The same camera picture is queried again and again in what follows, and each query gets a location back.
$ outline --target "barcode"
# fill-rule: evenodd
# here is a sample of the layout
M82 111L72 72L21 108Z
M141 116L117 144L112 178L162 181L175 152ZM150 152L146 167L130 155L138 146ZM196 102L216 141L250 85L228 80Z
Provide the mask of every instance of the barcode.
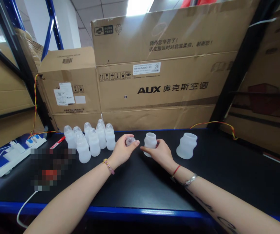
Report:
M64 58L62 63L71 63L73 58Z

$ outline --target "red and yellow wire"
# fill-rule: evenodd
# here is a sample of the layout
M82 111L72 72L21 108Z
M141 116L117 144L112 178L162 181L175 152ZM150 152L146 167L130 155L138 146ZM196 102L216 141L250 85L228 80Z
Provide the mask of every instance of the red and yellow wire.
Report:
M43 134L43 133L51 133L51 132L55 132L57 133L56 131L51 131L51 132L41 132L41 133L35 133L35 124L36 124L36 114L37 114L37 97L36 97L36 82L37 82L37 77L39 76L39 74L37 74L35 76L35 84L34 84L34 94L35 94L35 114L34 114L34 123L33 123L33 130L30 132L30 136L29 136L29 139L32 137L32 136L35 136L37 134Z
M231 129L232 129L233 140L237 140L237 139L238 139L238 137L235 136L235 129L234 129L234 127L233 127L232 125L230 125L230 124L228 124L228 123L224 123L224 122L211 121L211 122L207 122L207 123L198 123L198 124L195 124L195 125L191 126L190 128L193 128L193 127L195 127L195 126L197 126L197 125L201 125L201 124L210 124L210 123L220 123L220 124L225 124L225 125L230 126Z

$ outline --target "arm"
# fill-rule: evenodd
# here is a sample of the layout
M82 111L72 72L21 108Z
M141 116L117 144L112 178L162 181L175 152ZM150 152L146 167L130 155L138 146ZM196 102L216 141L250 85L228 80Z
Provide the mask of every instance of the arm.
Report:
M140 143L135 141L126 147L127 137L133 135L123 135L107 160L113 170L126 162ZM110 175L111 172L104 163L96 166L49 202L24 233L71 233Z
M169 174L177 169L177 164L164 140L157 140L156 149L141 147L149 153ZM179 167L175 179L180 183L194 175L189 169ZM204 209L229 233L280 233L280 222L263 213L247 202L215 186L204 178L197 177L186 189Z

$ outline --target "wrist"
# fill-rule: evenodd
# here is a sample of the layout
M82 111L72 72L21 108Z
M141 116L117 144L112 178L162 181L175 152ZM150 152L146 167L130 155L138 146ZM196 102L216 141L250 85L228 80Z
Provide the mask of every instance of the wrist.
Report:
M114 171L120 166L118 161L114 159L112 155L107 159L107 162Z
M175 170L178 168L179 164L177 164L173 159L169 162L165 162L161 165L170 175L172 175Z

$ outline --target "bracelet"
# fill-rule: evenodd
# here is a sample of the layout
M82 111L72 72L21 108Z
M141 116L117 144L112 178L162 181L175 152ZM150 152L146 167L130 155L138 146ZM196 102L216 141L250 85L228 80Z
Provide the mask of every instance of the bracelet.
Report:
M107 163L107 159L103 159L103 163L106 164L106 166L108 167L108 169L110 170L110 172L111 172L112 174L115 174L114 170L113 170L113 169L110 167L110 165Z
M180 166L181 166L181 165L179 165L179 166L177 167L177 169L175 170L175 172L172 174L171 178L174 178L174 177L175 177L175 173L177 172L177 170L179 169Z
M190 178L189 180L185 181L185 183L182 184L182 185L183 185L184 187L189 186L194 180L196 180L197 176L198 176L198 175L197 175L196 173L194 173L193 177Z

